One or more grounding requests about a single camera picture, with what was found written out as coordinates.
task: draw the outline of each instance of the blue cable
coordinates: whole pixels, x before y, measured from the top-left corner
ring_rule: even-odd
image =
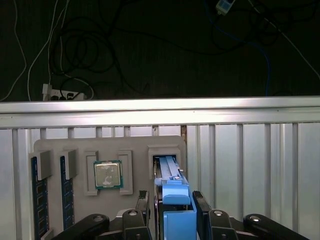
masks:
[[[214,22],[212,21],[211,17],[210,17],[209,8],[207,6],[206,0],[204,0],[203,3],[204,3],[204,8],[205,8],[205,14],[208,17],[210,23],[215,27],[215,29],[217,29],[218,31],[220,31],[224,35],[232,38],[235,41],[244,43],[243,40],[239,39],[238,37],[236,37],[236,36],[234,36],[234,35],[232,35],[232,34],[230,34],[228,32],[223,31],[220,27],[215,25]],[[258,44],[256,44],[255,42],[251,42],[251,41],[248,42],[248,44],[253,46],[253,47],[255,47],[255,48],[257,48],[263,54],[263,56],[265,58],[265,61],[266,61],[266,64],[267,64],[267,69],[268,69],[267,79],[266,79],[266,86],[265,86],[265,95],[268,96],[268,91],[269,91],[269,86],[270,86],[270,72],[271,72],[270,59],[269,59],[267,53],[264,51],[264,49],[262,47],[260,47]]]

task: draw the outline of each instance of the black cable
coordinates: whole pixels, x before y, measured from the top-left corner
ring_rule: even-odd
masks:
[[[78,92],[78,93],[72,98],[72,100],[75,99],[80,93],[85,93],[86,90],[88,90],[90,87],[91,87],[92,89],[94,89],[94,87],[99,86],[99,85],[114,85],[114,83],[113,83],[113,82],[110,82],[110,81],[98,81],[98,82],[92,83],[90,86],[87,85],[87,86],[85,86],[80,92]],[[96,96],[96,99],[100,99],[96,91],[94,91],[94,95]]]
[[[108,23],[105,21],[103,14],[102,14],[103,8],[101,6],[101,0],[98,0],[98,12],[99,12],[101,20],[105,23],[106,26],[108,26],[108,31],[105,31],[105,29],[101,25],[99,25],[97,22],[95,22],[94,20],[92,20],[88,17],[75,17],[75,18],[69,20],[63,26],[61,33],[57,37],[57,39],[53,45],[51,54],[50,54],[50,66],[53,69],[53,72],[56,75],[64,75],[64,74],[72,72],[75,69],[83,69],[83,70],[88,70],[93,73],[104,73],[104,72],[110,70],[112,67],[115,67],[119,76],[120,76],[120,83],[121,83],[122,90],[124,90],[124,84],[125,84],[126,86],[128,86],[128,88],[130,90],[132,90],[140,95],[146,96],[147,94],[145,92],[146,92],[148,85],[146,84],[142,91],[137,90],[127,82],[127,80],[122,72],[119,60],[116,56],[116,51],[115,51],[113,45],[109,41],[109,37],[112,35],[114,30],[118,30],[120,32],[129,33],[129,34],[137,34],[137,35],[152,37],[154,39],[158,39],[158,40],[161,40],[161,41],[166,42],[168,44],[171,44],[171,45],[173,45],[177,48],[180,48],[186,52],[199,54],[199,55],[205,55],[205,56],[218,56],[218,55],[228,53],[230,51],[234,51],[234,50],[244,46],[248,42],[251,42],[254,39],[257,39],[259,42],[261,42],[264,45],[272,45],[278,39],[278,37],[281,33],[279,29],[281,29],[283,32],[284,32],[284,30],[288,31],[288,29],[290,29],[290,27],[293,24],[298,23],[298,22],[308,21],[308,20],[312,19],[317,11],[317,8],[318,8],[319,2],[320,2],[320,0],[317,0],[312,3],[306,3],[306,4],[303,4],[300,6],[295,6],[295,7],[269,9],[267,6],[265,6],[261,2],[256,1],[258,3],[256,3],[254,5],[254,7],[262,8],[262,11],[260,14],[254,10],[254,7],[252,7],[251,9],[232,10],[231,12],[241,11],[241,12],[248,12],[249,13],[249,24],[251,26],[251,30],[244,37],[243,42],[240,42],[237,45],[232,46],[230,48],[224,48],[224,47],[219,46],[214,41],[213,30],[211,30],[210,35],[212,38],[212,42],[219,50],[221,50],[221,52],[208,53],[208,52],[196,51],[193,49],[189,49],[189,48],[180,46],[174,42],[171,42],[165,38],[156,36],[151,33],[142,32],[142,31],[127,30],[127,29],[116,27],[116,23],[120,17],[122,8],[126,5],[136,3],[139,1],[140,0],[120,0],[119,6],[114,14],[114,17],[113,17],[111,23]],[[293,14],[291,11],[296,11],[301,8],[306,8],[306,7],[310,7],[310,6],[314,6],[313,11],[312,11],[312,15],[310,17],[301,18],[301,19],[295,19],[293,17]],[[276,18],[276,15],[277,14],[284,14],[284,13],[287,13],[287,16],[288,16],[287,21],[281,22]],[[269,30],[270,23],[265,21],[264,18],[268,19],[272,24],[274,24],[276,26],[276,29],[274,31]],[[78,29],[78,28],[70,28],[70,25],[72,23],[76,23],[78,20],[81,20],[81,19],[86,20],[86,21],[88,21],[88,23],[94,25],[96,30],[83,30],[83,29]],[[69,67],[67,69],[60,69],[60,67],[57,66],[57,61],[56,61],[56,58],[54,55],[54,53],[57,52],[57,50],[58,50],[59,43],[60,43],[60,39],[59,39],[60,37],[62,37],[62,39],[64,39],[64,41],[65,41],[64,57],[67,60],[67,63],[69,64]],[[268,38],[273,37],[274,39],[271,42],[265,42],[266,37],[268,37]],[[67,47],[67,45],[69,43],[74,42],[74,41],[75,41],[75,45],[74,45],[75,51],[73,54],[70,54],[68,52],[69,47]],[[99,44],[102,44],[104,47],[107,48],[107,50],[110,53],[111,59],[112,59],[111,63],[103,69],[94,68],[94,66],[96,66],[97,63],[99,62],[99,52],[102,52],[99,48]],[[90,52],[90,53],[93,52],[91,49],[92,46],[93,46],[95,54],[93,54],[93,57],[92,57],[90,63],[85,63],[85,60],[88,61],[88,55],[87,55],[88,52]]]
[[[95,90],[94,90],[94,88],[93,88],[93,86],[87,81],[87,80],[85,80],[83,77],[79,77],[79,76],[74,76],[74,77],[68,77],[68,78],[66,78],[62,83],[61,83],[61,85],[60,85],[60,88],[59,88],[59,90],[60,90],[60,94],[61,94],[61,96],[63,97],[63,98],[65,98],[66,100],[68,100],[68,96],[67,97],[65,97],[64,95],[63,95],[63,93],[62,93],[62,90],[63,90],[63,87],[64,87],[64,85],[67,83],[67,82],[69,82],[69,81],[71,81],[71,80],[75,80],[75,79],[80,79],[80,80],[82,80],[83,82],[85,82],[86,84],[87,84],[87,86],[86,86],[86,88],[90,88],[91,87],[91,89],[92,89],[92,96],[91,96],[91,99],[94,97],[94,95],[95,95]],[[71,100],[74,100],[79,94],[81,94],[83,91],[79,91]]]
[[[215,47],[221,51],[233,51],[239,47],[242,47],[243,45],[247,44],[248,42],[252,42],[254,40],[257,40],[264,46],[271,46],[273,45],[280,37],[281,33],[285,33],[289,31],[294,24],[301,23],[301,22],[307,22],[315,16],[319,2],[320,0],[316,0],[310,3],[297,5],[294,7],[275,7],[275,8],[269,8],[264,3],[260,2],[259,0],[255,1],[251,9],[237,9],[234,8],[230,12],[248,12],[248,21],[250,25],[250,30],[245,35],[243,41],[241,43],[238,43],[237,45],[234,45],[230,48],[225,48],[220,46],[214,37],[214,29],[215,27],[212,25],[210,29],[210,39],[212,43],[215,45]],[[301,11],[304,8],[313,6],[312,14],[309,17],[305,18],[299,18],[297,19],[294,16],[293,11]],[[215,9],[211,8],[212,13],[216,13]],[[285,20],[279,20],[279,15],[286,15]]]

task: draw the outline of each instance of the wire bundle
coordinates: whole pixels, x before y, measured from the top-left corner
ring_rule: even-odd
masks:
[[[270,46],[274,44],[280,35],[282,35],[293,47],[294,49],[300,54],[300,56],[303,58],[303,60],[310,66],[310,68],[314,71],[314,73],[318,76],[320,79],[319,73],[313,68],[313,66],[307,61],[307,59],[303,56],[303,54],[300,52],[300,50],[296,47],[296,45],[287,37],[285,34],[289,30],[292,29],[293,25],[301,22],[307,22],[311,20],[319,7],[320,0],[314,0],[309,3],[300,4],[294,7],[273,7],[269,8],[259,0],[254,0],[254,3],[252,0],[248,0],[248,2],[251,5],[251,9],[236,9],[233,8],[230,12],[247,12],[248,14],[248,22],[250,24],[250,31],[245,35],[244,39],[239,39],[238,37],[235,37],[234,35],[223,31],[220,27],[217,26],[217,22],[220,19],[220,17],[216,17],[213,21],[210,17],[209,11],[211,10],[211,13],[215,12],[213,10],[213,6],[211,6],[211,9],[208,9],[208,6],[206,4],[206,0],[204,0],[204,6],[206,13],[210,19],[211,22],[211,31],[210,31],[210,37],[212,43],[216,46],[217,49],[219,49],[219,52],[201,52],[196,51],[193,49],[189,49],[183,46],[180,46],[174,42],[171,42],[165,38],[153,35],[151,33],[147,32],[141,32],[141,31],[134,31],[134,30],[127,30],[123,28],[116,27],[116,23],[120,17],[121,11],[123,7],[137,3],[141,0],[120,0],[119,6],[114,14],[114,17],[109,24],[106,22],[103,18],[102,14],[102,6],[101,6],[101,0],[98,0],[98,11],[99,16],[101,20],[103,21],[104,25],[100,25],[99,23],[95,22],[94,20],[88,18],[88,17],[75,17],[70,19],[65,23],[66,13],[68,9],[68,5],[70,0],[66,0],[65,7],[61,11],[59,17],[56,19],[56,9],[57,4],[59,0],[56,0],[53,10],[53,18],[51,22],[51,28],[49,32],[48,39],[46,43],[43,45],[42,49],[39,51],[38,55],[35,57],[34,61],[31,63],[28,75],[27,75],[27,91],[28,91],[28,98],[31,101],[30,97],[30,91],[29,91],[29,84],[30,84],[30,74],[33,65],[35,64],[36,60],[39,58],[42,51],[45,49],[46,46],[48,46],[48,63],[49,63],[49,84],[51,81],[51,73],[54,73],[58,76],[65,76],[66,79],[62,82],[60,86],[60,92],[62,95],[62,88],[66,84],[66,82],[71,80],[77,80],[86,85],[86,87],[83,89],[85,91],[87,88],[91,89],[91,98],[92,99],[95,95],[95,91],[93,89],[93,85],[90,84],[87,80],[85,80],[82,77],[74,77],[70,76],[69,74],[72,73],[74,70],[86,70],[91,73],[105,73],[109,71],[111,68],[115,68],[117,73],[120,76],[120,87],[119,89],[121,91],[124,91],[124,86],[127,86],[131,91],[138,93],[142,96],[150,96],[149,94],[146,94],[146,91],[150,87],[149,84],[146,84],[143,87],[143,90],[137,90],[132,85],[130,85],[127,81],[125,76],[123,75],[122,69],[120,67],[120,63],[118,61],[118,58],[116,56],[116,51],[109,41],[110,36],[112,35],[114,30],[121,31],[128,34],[138,34],[143,35],[151,38],[158,39],[160,41],[166,42],[168,44],[171,44],[177,48],[180,48],[184,51],[191,52],[194,54],[199,55],[206,55],[206,56],[218,56],[225,54],[227,52],[234,51],[246,44],[252,45],[255,48],[257,48],[265,57],[268,67],[268,77],[267,77],[267,84],[266,84],[266,95],[268,95],[268,88],[270,83],[270,61],[268,58],[268,55],[265,53],[263,48],[261,48],[259,45],[257,45],[253,41],[258,41],[260,44],[264,46]],[[13,0],[14,7],[15,7],[15,23],[14,23],[14,34],[17,39],[17,42],[19,44],[23,60],[24,60],[24,68],[22,72],[19,74],[19,76],[14,81],[12,87],[10,88],[9,93],[2,99],[0,99],[0,102],[7,99],[8,96],[12,93],[13,88],[15,87],[17,81],[19,78],[23,75],[27,68],[27,61],[24,55],[24,51],[22,49],[22,46],[20,44],[19,37],[17,35],[17,19],[18,19],[18,9],[17,9],[17,3],[16,0]],[[296,13],[299,11],[308,12],[312,8],[312,12],[310,15],[306,17],[297,17]],[[60,33],[56,36],[56,39],[54,41],[53,47],[51,48],[51,42],[54,35],[54,31],[57,28],[58,23],[62,18],[61,23],[61,30]],[[86,23],[90,26],[89,30],[78,28],[77,26],[80,23]],[[214,37],[214,29],[217,29],[218,31],[222,32],[226,36],[232,38],[233,40],[239,42],[238,44],[226,48],[221,47],[216,41]],[[60,51],[60,56],[57,59],[57,53]],[[109,52],[109,62],[106,64],[105,62],[101,62],[101,56],[100,53]],[[98,68],[97,65],[103,64],[104,67]],[[101,84],[114,84],[107,81],[99,81],[95,83],[94,85],[101,85]],[[175,96],[175,94],[162,94],[157,95],[156,97],[171,97]]]
[[[70,20],[68,20],[62,27],[50,54],[50,68],[51,71],[58,76],[63,76],[72,73],[74,70],[86,70],[91,73],[101,74],[109,71],[111,68],[115,67],[119,77],[120,77],[120,86],[118,90],[115,91],[115,93],[122,91],[125,91],[124,86],[126,85],[130,90],[133,92],[136,92],[140,95],[146,95],[144,91],[139,91],[135,89],[131,84],[129,84],[122,72],[122,69],[120,67],[119,60],[116,55],[116,51],[114,49],[114,46],[110,42],[109,38],[112,35],[116,23],[119,19],[120,13],[128,4],[136,3],[137,0],[121,0],[120,4],[114,14],[114,17],[110,24],[108,24],[104,19],[101,12],[101,1],[98,1],[98,9],[99,14],[102,19],[102,21],[105,23],[105,26],[107,26],[107,30],[105,30],[105,26],[100,25],[98,22],[92,20],[91,18],[79,16],[74,17]],[[89,30],[78,28],[75,26],[83,26],[88,25]],[[60,65],[59,65],[59,58],[55,54],[59,52],[59,45],[64,45],[63,48],[63,55],[67,62],[68,67],[63,67],[63,64],[61,63],[60,58]],[[105,56],[104,53],[108,52],[110,56],[110,61],[107,63],[106,67],[103,68],[97,68],[97,65],[105,65],[104,62],[99,62],[101,60],[100,54],[102,53],[103,56]],[[75,79],[82,79],[84,82],[88,84],[88,86],[92,87],[83,78],[79,77],[68,77],[63,81],[63,83],[60,86],[60,92],[62,93],[62,87],[65,85],[66,82],[75,80]],[[100,81],[99,85],[101,84],[112,84],[111,82],[103,82]]]

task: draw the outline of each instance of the dark background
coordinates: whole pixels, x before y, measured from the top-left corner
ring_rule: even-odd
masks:
[[[16,0],[18,8],[17,34],[27,59],[28,68],[6,101],[27,101],[27,72],[31,62],[47,41],[53,17],[55,0]],[[65,6],[60,0],[56,18]],[[296,6],[305,0],[270,0],[268,7]],[[101,10],[109,23],[118,1],[103,0]],[[234,8],[250,9],[246,0],[237,0]],[[302,15],[310,15],[312,9]],[[97,0],[71,0],[66,21],[77,16],[94,19],[108,30],[98,14]],[[0,0],[0,99],[4,97],[23,69],[24,62],[14,35],[15,8],[13,0]],[[249,29],[248,13],[230,12],[218,25],[225,31],[243,38]],[[60,24],[54,32],[55,39]],[[125,6],[116,26],[127,30],[151,33],[185,48],[199,52],[217,53],[209,38],[210,22],[202,0],[141,0]],[[90,28],[79,22],[79,28]],[[227,36],[214,32],[217,42],[225,47],[236,44]],[[297,23],[287,36],[296,44],[313,67],[320,71],[319,14],[309,22]],[[152,37],[114,30],[110,42],[114,46],[128,87],[119,90],[120,77],[113,67],[105,73],[76,70],[71,76],[81,76],[95,84],[99,99],[130,99],[154,97],[244,97],[265,96],[267,64],[255,47],[246,45],[219,56],[205,56],[184,51]],[[320,80],[303,61],[290,43],[279,37],[277,42],[263,47],[271,63],[269,95],[319,95]],[[102,64],[110,62],[109,52],[100,51]],[[52,75],[51,84],[59,89],[65,78]],[[43,83],[48,83],[48,50],[45,48],[30,75],[30,95],[33,101],[42,99]],[[84,85],[70,81],[64,90],[81,91]]]

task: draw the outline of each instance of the blue plastic part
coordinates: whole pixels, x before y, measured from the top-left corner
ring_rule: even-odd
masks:
[[[189,191],[190,210],[164,211],[164,240],[196,240],[197,239],[197,208]]]
[[[162,203],[164,205],[189,205],[189,184],[179,172],[179,165],[173,156],[159,157],[162,178],[156,178],[154,183],[162,185]]]

